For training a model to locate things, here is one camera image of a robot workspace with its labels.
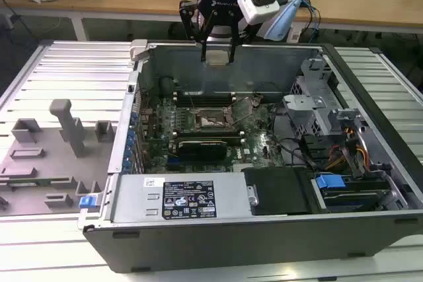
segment blue latch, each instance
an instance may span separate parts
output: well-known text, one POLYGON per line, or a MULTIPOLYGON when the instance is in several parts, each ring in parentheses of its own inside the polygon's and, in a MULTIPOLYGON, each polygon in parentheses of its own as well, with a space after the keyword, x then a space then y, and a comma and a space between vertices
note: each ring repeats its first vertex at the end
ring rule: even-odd
POLYGON ((95 208, 96 196, 88 195, 81 197, 79 200, 79 208, 95 208))
POLYGON ((345 188, 345 182, 342 175, 339 174, 321 174, 316 178, 319 188, 345 188))

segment side panel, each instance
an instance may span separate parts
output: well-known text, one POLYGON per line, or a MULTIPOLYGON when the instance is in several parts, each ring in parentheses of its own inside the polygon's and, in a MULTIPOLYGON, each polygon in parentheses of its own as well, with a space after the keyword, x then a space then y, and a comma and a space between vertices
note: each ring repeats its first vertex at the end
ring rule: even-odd
POLYGON ((372 256, 414 234, 413 218, 360 217, 262 224, 84 229, 118 273, 372 256))

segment warning label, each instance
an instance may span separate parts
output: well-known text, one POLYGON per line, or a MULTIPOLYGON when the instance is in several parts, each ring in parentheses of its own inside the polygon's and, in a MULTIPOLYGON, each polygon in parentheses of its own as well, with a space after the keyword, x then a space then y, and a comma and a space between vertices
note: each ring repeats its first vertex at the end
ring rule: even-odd
POLYGON ((213 181, 163 184, 164 219, 209 218, 216 215, 213 181))

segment wooden table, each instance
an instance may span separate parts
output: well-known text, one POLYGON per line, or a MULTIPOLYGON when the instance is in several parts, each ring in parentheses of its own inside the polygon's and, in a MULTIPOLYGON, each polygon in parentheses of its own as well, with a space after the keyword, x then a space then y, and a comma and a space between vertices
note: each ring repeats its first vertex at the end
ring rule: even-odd
MULTIPOLYGON (((423 33, 423 0, 311 0, 323 29, 423 33)), ((289 41, 295 42, 310 14, 300 9, 289 41)))
MULTIPOLYGON (((41 5, 7 0, 20 15, 70 18, 78 40, 87 40, 84 18, 180 21, 180 0, 58 0, 41 5)), ((311 0, 321 12, 321 28, 374 32, 423 33, 423 0, 311 0)), ((11 12, 0 8, 5 21, 11 12)), ((288 40, 296 42, 309 20, 300 9, 288 40)))
MULTIPOLYGON (((181 0, 57 0, 40 5, 31 0, 6 1, 19 15, 70 18, 81 41, 88 40, 84 18, 180 21, 181 0)), ((5 15, 3 21, 10 25, 11 11, 0 7, 0 13, 5 15)))

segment green circuit board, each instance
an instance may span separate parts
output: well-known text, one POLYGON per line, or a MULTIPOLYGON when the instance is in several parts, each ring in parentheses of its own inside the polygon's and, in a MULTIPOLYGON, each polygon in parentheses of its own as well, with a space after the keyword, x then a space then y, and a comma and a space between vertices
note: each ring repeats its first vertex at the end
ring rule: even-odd
POLYGON ((227 146, 227 154, 224 160, 214 162, 181 162, 177 169, 169 168, 168 161, 178 160, 172 151, 172 131, 195 131, 199 124, 212 125, 214 128, 223 129, 227 125, 224 118, 218 114, 217 108, 196 109, 177 108, 170 99, 162 99, 158 103, 155 113, 158 132, 147 135, 145 141, 148 144, 148 164, 145 172, 157 173, 189 173, 189 172, 238 172, 241 168, 266 166, 284 166, 285 162, 280 153, 280 148, 269 134, 268 126, 271 118, 270 113, 274 110, 274 104, 260 104, 253 108, 249 99, 244 99, 231 107, 231 125, 228 129, 236 129, 245 132, 243 142, 237 146, 227 146), (196 117, 194 113, 209 114, 211 117, 196 117))

